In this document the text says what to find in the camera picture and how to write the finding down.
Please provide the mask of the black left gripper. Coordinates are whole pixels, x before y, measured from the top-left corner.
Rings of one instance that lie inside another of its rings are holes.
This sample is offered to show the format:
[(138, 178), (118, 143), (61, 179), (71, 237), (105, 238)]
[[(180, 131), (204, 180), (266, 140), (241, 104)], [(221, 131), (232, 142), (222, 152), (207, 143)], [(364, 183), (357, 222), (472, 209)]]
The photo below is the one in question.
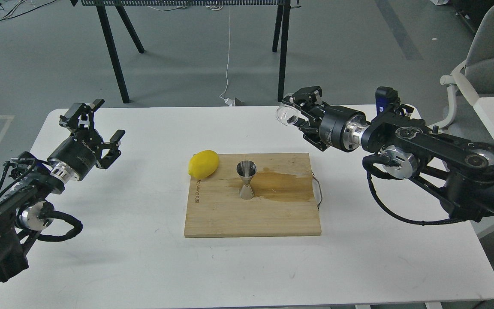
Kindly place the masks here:
[[(81, 181), (94, 166), (107, 170), (121, 156), (118, 149), (125, 130), (117, 130), (108, 142), (103, 142), (94, 127), (94, 113), (104, 104), (96, 99), (90, 104), (73, 103), (59, 118), (59, 125), (70, 131), (70, 137), (48, 157), (51, 166), (66, 164), (74, 171), (72, 177)], [(102, 150), (108, 152), (102, 156)]]

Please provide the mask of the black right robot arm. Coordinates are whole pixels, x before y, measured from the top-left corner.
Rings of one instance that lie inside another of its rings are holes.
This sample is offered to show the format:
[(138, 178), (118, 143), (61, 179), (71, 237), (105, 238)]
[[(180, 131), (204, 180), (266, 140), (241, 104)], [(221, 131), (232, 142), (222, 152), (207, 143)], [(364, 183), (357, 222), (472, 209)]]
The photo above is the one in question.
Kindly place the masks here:
[[(286, 96), (276, 110), (278, 121), (296, 126), (320, 151), (361, 147), (369, 152), (362, 160), (369, 190), (388, 215), (422, 226), (479, 222), (494, 215), (494, 145), (441, 133), (423, 119), (412, 119), (413, 107), (402, 104), (391, 87), (377, 88), (372, 121), (361, 111), (327, 104), (321, 96), (319, 86)], [(414, 221), (393, 213), (378, 197), (373, 177), (412, 181), (440, 201), (448, 219)]]

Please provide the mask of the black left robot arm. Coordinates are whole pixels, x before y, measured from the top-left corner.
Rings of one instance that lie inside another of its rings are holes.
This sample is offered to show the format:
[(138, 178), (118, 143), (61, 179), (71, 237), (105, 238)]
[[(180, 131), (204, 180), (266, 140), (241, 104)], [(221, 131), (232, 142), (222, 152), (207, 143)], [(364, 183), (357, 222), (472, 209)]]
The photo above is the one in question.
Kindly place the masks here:
[(121, 155), (125, 135), (117, 130), (105, 142), (95, 129), (95, 112), (104, 104), (74, 103), (60, 116), (59, 125), (70, 131), (48, 157), (29, 152), (4, 163), (0, 180), (0, 283), (29, 267), (26, 258), (35, 241), (61, 242), (81, 233), (83, 225), (72, 215), (57, 211), (47, 201), (61, 194), (65, 184), (81, 181), (94, 168), (107, 169)]

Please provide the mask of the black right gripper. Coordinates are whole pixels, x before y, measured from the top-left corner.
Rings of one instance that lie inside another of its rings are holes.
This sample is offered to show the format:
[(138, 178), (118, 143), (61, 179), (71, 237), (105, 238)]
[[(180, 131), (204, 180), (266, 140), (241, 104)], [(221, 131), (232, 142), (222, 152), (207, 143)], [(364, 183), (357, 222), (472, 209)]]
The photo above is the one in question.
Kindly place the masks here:
[(285, 96), (281, 102), (310, 118), (294, 121), (308, 143), (322, 152), (329, 147), (353, 152), (359, 146), (354, 140), (354, 131), (366, 125), (365, 114), (343, 106), (324, 107), (321, 96), (321, 86), (310, 86)]

